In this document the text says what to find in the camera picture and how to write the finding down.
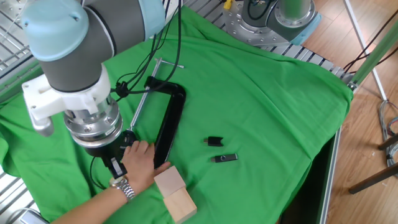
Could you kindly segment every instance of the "light blue robot joint cap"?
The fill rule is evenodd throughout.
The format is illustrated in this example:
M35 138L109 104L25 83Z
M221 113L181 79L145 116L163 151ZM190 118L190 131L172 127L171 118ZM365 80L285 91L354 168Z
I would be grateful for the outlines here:
M44 62L74 51L88 32L88 16L75 0L40 0L22 15L22 24L33 55Z
M322 15L317 13L317 15L312 19L309 25L303 31L301 31L301 33L298 36L296 36L293 40L291 40L290 43L294 45L303 44L304 41L306 41L310 37L310 35L315 31L321 20L322 20Z
M145 40L160 32L165 25L162 0L138 0L145 27Z

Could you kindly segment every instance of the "wooden floor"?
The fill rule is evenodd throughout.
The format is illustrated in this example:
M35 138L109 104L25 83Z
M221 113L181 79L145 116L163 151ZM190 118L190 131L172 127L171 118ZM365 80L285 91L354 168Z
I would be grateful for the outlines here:
M351 0L351 4L367 42L398 9L398 0ZM323 20L304 46L344 67L360 53L361 47L343 0L315 0L315 5ZM398 54L376 69L387 97L398 104ZM369 75L356 92L343 125L328 211L329 224L398 223L398 178L390 177L356 195L348 193L348 187L387 166L385 152L377 149L382 142L378 117L381 101L373 76ZM398 111L388 107L386 122L395 116Z

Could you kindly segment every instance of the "black usb drive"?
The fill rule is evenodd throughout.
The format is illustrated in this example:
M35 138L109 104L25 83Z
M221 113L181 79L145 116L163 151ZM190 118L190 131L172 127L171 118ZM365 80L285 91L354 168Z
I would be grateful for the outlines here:
M212 162L228 162L228 161L234 161L238 159L238 155L236 153L234 154L229 154L229 155L222 155L222 156L215 156L211 158Z
M223 140L222 137L214 137L214 136L209 136L206 138L203 142L207 143L208 146L223 146L223 143L221 143L221 140Z

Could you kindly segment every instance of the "cable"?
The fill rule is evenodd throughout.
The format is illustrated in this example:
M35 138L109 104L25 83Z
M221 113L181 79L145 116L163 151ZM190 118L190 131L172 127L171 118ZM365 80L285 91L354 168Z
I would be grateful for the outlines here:
M173 76L177 65L178 65L178 61L180 60L180 53L181 53L181 0L178 0L178 44L177 44L177 56L175 59L175 63L174 63L174 67L173 70L171 71L170 75L164 80L164 82L162 84L160 84L159 86L155 87L155 88L151 88L148 90L140 90L140 91L127 91L126 93L128 94L140 94L140 93L148 93L148 92L152 92L152 91L156 91L160 88L162 88L164 85L166 85L166 83L171 79L171 77Z
M31 211L31 212L34 212L36 215L42 217L42 215L38 211L34 210L33 208L20 208L11 213L11 215L7 218L5 224L11 224L11 220L15 217L16 213L21 212L21 211Z
M395 54L397 51L398 51L398 47L397 47L395 50L393 50L389 55L387 55L387 57L383 58L379 63L377 63L376 66L378 66L378 65L380 65L381 63L385 62L389 57L391 57L391 56L392 56L393 54Z
M255 21L261 19L261 17L263 17L266 14L266 12L268 11L269 6L271 5L272 1L274 1L274 0L268 0L267 6L264 9L264 11L260 14L260 16L252 17L252 15L250 13L250 5L253 4L253 2L250 0L250 2L248 4L248 16L249 16L249 18L252 19L252 20L255 20Z
M167 5L166 5L166 10L165 10L165 15L166 15L166 17L167 17L167 13L168 13L168 11L169 11L169 6L170 6L170 1L168 1L168 2L167 2ZM128 80L128 81L126 82L126 85L130 84L132 81L134 81L136 78L138 78L138 80L135 82L135 84L133 84L132 87L128 88L129 91L131 91L131 90L138 84L138 82L139 82L139 81L141 80L141 78L144 76L145 71L147 70L147 68L148 68L148 66L149 66L149 63L150 63L150 61L152 60L153 56L155 55L156 51L158 51L160 48L163 47L163 45L164 45L164 43L165 43L165 40L166 40L166 37L167 37L167 34L169 33L169 28L170 28L170 23L169 23L168 26L167 26L166 33L165 33L165 37L164 37L163 42L162 42L162 44L161 44L160 46L159 46L159 44L160 44L160 41L161 41L161 39L162 39L162 34L163 34L163 32L164 32L164 28L159 32L159 34L158 34L159 39L158 39L158 40L156 39L157 36L156 36L156 35L154 36L154 40L153 40L153 42L152 42L152 47L151 47L150 53L149 53L149 54L147 55L147 57L142 61L142 63L138 66L138 68L137 68L137 70L136 70L135 72L122 75L121 77L118 78L118 80L117 80L117 82L116 82L116 88L117 88L118 86L121 86L120 80L121 80L123 77L127 76L127 75L134 75L134 76L133 76L130 80Z
M90 179L91 179L92 183L93 183L95 186L97 186L99 189L105 190L106 187L104 187L102 184L98 184L98 183L95 182L94 179L93 179L93 164L94 164L94 160L95 160L95 157L93 157L93 160L91 160L91 164L90 164Z
M370 45L376 40L376 38L380 35L380 33L384 30L384 28L386 28L386 26L388 25L388 23L390 23L390 21L398 14L398 10L396 10L395 13L393 13L393 15L387 20L387 22L380 28L379 32L377 32L377 34L373 37L373 39L370 41L370 43L368 43L368 45L362 50L362 52L356 57L355 60L353 60L352 62L348 63L345 67L344 70L346 73L348 73L348 71L350 70L350 68L355 64L355 62L357 62L358 60L360 60L359 58L362 56L362 54L365 53L365 51L370 47Z
M395 104L391 103L389 100L383 101L380 105L379 120L380 120L381 129L382 129L383 141L387 141L387 139L389 138L389 131L386 127L386 123L384 122L384 111L385 111L385 107L387 104L390 104L393 107L395 107L396 109L398 109L398 107ZM394 154L397 151L398 151L398 143L395 143L386 149L386 159L387 159L387 165L389 167L393 166L396 163L394 160Z

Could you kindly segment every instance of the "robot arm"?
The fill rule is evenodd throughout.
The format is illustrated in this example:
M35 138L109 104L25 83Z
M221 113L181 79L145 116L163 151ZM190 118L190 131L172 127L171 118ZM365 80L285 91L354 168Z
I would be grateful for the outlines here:
M45 73L22 85L34 128L51 135L50 117L64 111L72 138L101 157L115 178L124 175L123 120L102 62L161 31L162 1L97 0L82 7L75 0L40 0L26 9L22 23Z

